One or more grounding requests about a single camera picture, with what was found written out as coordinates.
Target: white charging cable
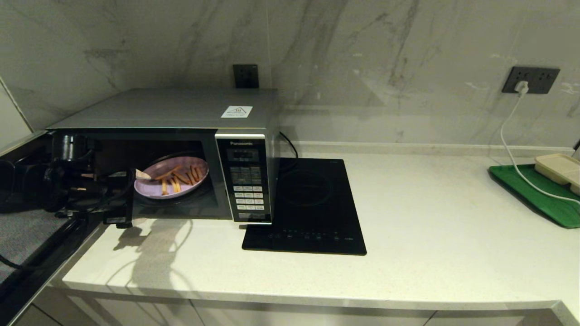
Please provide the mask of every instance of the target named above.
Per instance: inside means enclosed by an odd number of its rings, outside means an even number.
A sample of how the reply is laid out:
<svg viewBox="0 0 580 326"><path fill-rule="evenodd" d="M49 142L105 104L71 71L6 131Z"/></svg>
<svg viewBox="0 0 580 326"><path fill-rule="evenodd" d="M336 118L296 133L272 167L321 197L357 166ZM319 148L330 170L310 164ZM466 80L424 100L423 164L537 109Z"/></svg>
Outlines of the white charging cable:
<svg viewBox="0 0 580 326"><path fill-rule="evenodd" d="M529 90L529 88L528 88L527 81L520 81L519 83L517 83L516 91L519 93L519 95L517 98L516 105L513 107L512 113L510 113L508 118L505 119L505 121L502 123L502 127L499 130L499 137L502 139L503 146L505 147L506 151L508 151L507 153L509 154L509 158L512 159L512 164L513 164L513 167L516 169L517 174L519 174L521 176L521 178L524 179L524 181L526 181L532 188L534 188L535 190L538 190L540 193L542 193L548 197L557 198L557 199L566 200L566 201L571 201L571 202L575 202L576 204L580 205L580 201L577 201L577 200L572 199L572 198L566 198L566 197L557 196L557 195L547 193L547 192L543 191L542 189L536 187L535 184L531 183L523 174L521 174L520 169L517 167L516 160L513 158L512 151L509 150L509 147L506 144L506 141L503 139L503 127L512 118L513 114L517 110L517 107L520 105L521 100L524 98L525 94L528 93L528 90Z"/></svg>

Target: induction cooktop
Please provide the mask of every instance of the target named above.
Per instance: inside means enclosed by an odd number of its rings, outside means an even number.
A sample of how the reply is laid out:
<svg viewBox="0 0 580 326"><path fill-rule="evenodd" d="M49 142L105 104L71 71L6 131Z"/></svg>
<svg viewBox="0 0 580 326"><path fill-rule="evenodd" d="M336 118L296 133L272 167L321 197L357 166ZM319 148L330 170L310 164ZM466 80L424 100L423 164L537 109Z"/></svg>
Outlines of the induction cooktop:
<svg viewBox="0 0 580 326"><path fill-rule="evenodd" d="M272 225L249 225L242 248L366 255L344 161L282 158L285 166Z"/></svg>

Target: marble wall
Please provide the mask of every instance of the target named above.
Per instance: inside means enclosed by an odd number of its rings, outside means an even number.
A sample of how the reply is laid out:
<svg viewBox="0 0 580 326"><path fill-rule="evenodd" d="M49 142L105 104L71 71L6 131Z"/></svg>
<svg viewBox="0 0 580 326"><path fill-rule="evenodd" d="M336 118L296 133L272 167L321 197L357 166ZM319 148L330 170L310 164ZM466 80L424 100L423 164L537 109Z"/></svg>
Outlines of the marble wall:
<svg viewBox="0 0 580 326"><path fill-rule="evenodd" d="M135 87L259 65L299 140L499 144L511 66L561 68L510 144L580 138L576 0L0 0L0 75L35 128Z"/></svg>

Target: wall outlet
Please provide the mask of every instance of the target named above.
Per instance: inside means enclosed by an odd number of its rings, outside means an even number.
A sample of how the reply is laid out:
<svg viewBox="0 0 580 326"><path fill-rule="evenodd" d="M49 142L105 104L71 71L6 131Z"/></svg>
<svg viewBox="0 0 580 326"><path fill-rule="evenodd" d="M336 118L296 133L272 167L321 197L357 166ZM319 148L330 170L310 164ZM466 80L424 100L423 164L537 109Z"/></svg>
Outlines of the wall outlet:
<svg viewBox="0 0 580 326"><path fill-rule="evenodd" d="M257 64L235 64L234 80L236 88L259 88Z"/></svg>
<svg viewBox="0 0 580 326"><path fill-rule="evenodd" d="M517 93L516 84L520 81L527 81L531 94L548 94L554 84L560 69L536 68L536 67L513 67L502 93Z"/></svg>

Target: microwave display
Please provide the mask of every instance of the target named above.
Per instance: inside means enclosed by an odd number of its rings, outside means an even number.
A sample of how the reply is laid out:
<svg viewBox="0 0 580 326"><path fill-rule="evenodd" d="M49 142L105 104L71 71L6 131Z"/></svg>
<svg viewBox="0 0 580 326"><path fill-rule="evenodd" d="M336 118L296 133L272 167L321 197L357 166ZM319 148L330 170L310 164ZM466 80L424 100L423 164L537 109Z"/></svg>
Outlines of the microwave display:
<svg viewBox="0 0 580 326"><path fill-rule="evenodd" d="M258 156L258 150L254 148L228 148L227 159L230 162L258 162L260 157Z"/></svg>

